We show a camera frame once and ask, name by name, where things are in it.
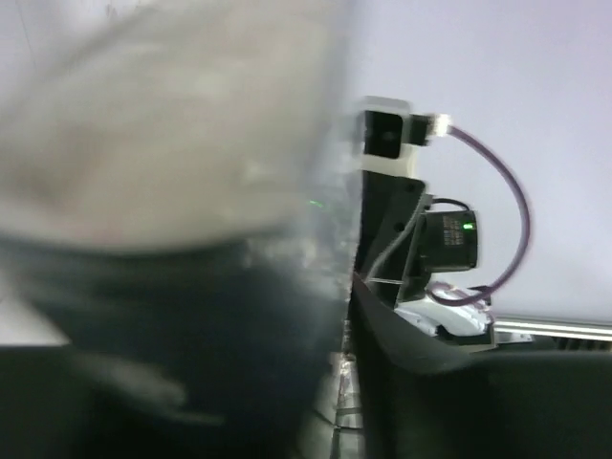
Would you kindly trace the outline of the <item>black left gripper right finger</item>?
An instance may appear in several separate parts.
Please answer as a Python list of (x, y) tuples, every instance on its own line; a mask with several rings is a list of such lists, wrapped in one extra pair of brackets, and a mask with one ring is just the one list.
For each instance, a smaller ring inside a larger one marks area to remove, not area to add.
[(413, 327), (360, 280), (351, 328), (368, 458), (607, 458), (606, 352), (470, 354)]

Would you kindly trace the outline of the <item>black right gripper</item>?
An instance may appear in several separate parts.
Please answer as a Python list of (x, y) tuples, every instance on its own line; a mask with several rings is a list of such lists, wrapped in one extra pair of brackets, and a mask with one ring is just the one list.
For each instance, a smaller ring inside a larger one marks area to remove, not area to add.
[(362, 173), (361, 239), (356, 272), (386, 304), (425, 297), (436, 273), (478, 264), (476, 212), (448, 198), (419, 206), (426, 184), (377, 172)]

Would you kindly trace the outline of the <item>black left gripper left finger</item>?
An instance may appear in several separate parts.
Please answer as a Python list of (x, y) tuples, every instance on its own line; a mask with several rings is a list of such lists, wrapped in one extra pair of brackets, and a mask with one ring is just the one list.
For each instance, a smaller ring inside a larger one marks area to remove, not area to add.
[(1, 271), (85, 374), (204, 454), (284, 450), (335, 343), (334, 254), (309, 238), (136, 252), (5, 238)]

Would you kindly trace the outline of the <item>purple nebula cover book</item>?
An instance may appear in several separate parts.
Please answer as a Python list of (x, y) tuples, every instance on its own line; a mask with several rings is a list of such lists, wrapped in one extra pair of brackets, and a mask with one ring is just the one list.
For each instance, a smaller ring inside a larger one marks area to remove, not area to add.
[(1, 110), (1, 242), (309, 238), (334, 254), (336, 343), (360, 233), (356, 8), (159, 1), (25, 80)]

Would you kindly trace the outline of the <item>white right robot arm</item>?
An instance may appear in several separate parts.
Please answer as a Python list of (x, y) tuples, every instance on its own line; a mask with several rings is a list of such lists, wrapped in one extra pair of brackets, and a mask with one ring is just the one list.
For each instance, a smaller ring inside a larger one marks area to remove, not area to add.
[(474, 211), (458, 201), (450, 201), (448, 210), (434, 210), (439, 202), (420, 180), (364, 172), (356, 269), (385, 306), (426, 335), (491, 348), (495, 338), (488, 298), (449, 307), (428, 295), (433, 291), (458, 300), (482, 291), (430, 283), (437, 273), (469, 271), (478, 261)]

